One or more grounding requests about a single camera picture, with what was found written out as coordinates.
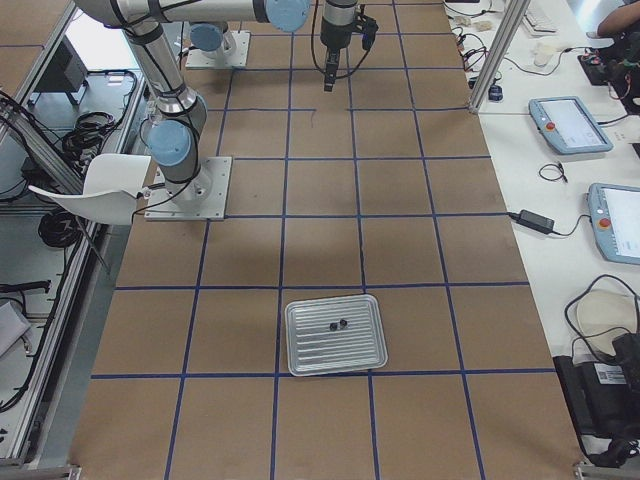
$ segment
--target black device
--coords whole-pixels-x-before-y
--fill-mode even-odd
[[[357,0],[331,0],[325,3],[320,30],[320,41],[327,47],[323,71],[325,92],[333,91],[340,67],[340,51],[349,46],[351,35],[362,34],[362,49],[365,55],[369,53],[376,40],[378,23],[374,18],[365,15],[364,5],[360,5],[356,12],[357,3]]]
[[[545,235],[553,233],[554,221],[529,210],[520,210],[520,213],[509,213],[509,217],[519,225],[530,228]]]

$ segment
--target electronic equipment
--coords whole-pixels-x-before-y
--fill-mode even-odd
[[[558,27],[547,16],[535,0],[529,3],[522,24],[533,37],[544,37],[558,33]]]
[[[640,265],[640,188],[594,183],[587,201],[602,255],[611,262]]]
[[[549,145],[561,155],[608,152],[613,144],[578,97],[529,101],[529,113]]]

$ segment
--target silver tray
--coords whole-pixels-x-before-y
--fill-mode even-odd
[[[295,376],[382,367],[387,347],[372,295],[292,302],[285,310],[289,371]]]

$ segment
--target white label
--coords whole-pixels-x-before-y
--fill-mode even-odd
[[[604,363],[596,363],[595,367],[598,380],[602,385],[625,385],[627,383],[620,367]]]

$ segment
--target power adapter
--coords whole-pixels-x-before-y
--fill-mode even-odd
[[[529,210],[520,210],[520,213],[509,212],[509,218],[514,220],[518,225],[545,235],[554,233],[553,225],[555,222],[552,219],[530,212]]]

